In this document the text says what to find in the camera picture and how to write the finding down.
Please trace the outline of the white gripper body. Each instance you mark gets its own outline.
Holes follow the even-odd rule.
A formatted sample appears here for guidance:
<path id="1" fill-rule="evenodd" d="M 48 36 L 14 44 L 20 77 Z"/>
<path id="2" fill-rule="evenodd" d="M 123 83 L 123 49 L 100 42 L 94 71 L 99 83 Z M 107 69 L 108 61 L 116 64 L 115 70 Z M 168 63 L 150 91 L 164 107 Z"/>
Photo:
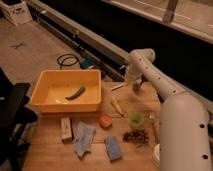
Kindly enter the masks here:
<path id="1" fill-rule="evenodd" d="M 127 85 L 141 85 L 142 73 L 133 65 L 129 65 L 125 72 L 125 83 Z"/>

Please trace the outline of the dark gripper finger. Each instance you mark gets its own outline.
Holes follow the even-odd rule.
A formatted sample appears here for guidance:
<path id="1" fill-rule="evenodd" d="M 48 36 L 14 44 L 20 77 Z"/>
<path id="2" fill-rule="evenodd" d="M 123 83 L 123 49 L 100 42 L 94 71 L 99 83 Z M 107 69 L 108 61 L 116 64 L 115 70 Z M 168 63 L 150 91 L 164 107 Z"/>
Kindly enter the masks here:
<path id="1" fill-rule="evenodd" d="M 139 91 L 139 89 L 141 88 L 141 85 L 142 85 L 142 84 L 135 83 L 135 84 L 133 85 L 133 91 L 134 91 L 134 92 Z"/>

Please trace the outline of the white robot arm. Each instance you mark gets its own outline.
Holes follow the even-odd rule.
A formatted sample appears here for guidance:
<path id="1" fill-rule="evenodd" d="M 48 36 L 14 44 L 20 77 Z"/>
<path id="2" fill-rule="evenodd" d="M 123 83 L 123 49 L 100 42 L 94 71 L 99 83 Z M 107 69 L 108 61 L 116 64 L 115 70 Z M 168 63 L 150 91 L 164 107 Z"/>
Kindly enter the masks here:
<path id="1" fill-rule="evenodd" d="M 155 67 L 153 49 L 128 54 L 125 81 L 144 76 L 163 99 L 160 111 L 160 171 L 212 171 L 208 112 L 175 80 Z"/>

